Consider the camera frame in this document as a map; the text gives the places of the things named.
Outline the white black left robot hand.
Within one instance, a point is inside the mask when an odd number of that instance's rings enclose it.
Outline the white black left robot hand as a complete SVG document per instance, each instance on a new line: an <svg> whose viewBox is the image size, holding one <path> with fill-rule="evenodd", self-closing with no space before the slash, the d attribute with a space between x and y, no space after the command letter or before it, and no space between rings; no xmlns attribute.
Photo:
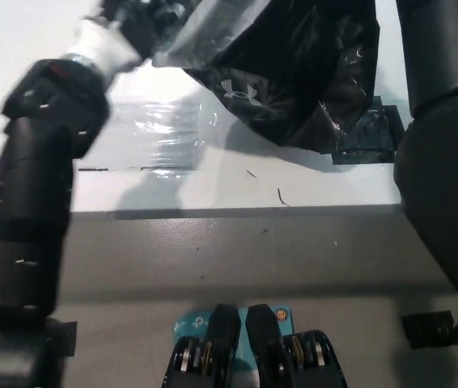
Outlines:
<svg viewBox="0 0 458 388"><path fill-rule="evenodd" d="M76 41L63 57L111 82L151 57L187 10L178 1L101 1L79 22Z"/></svg>

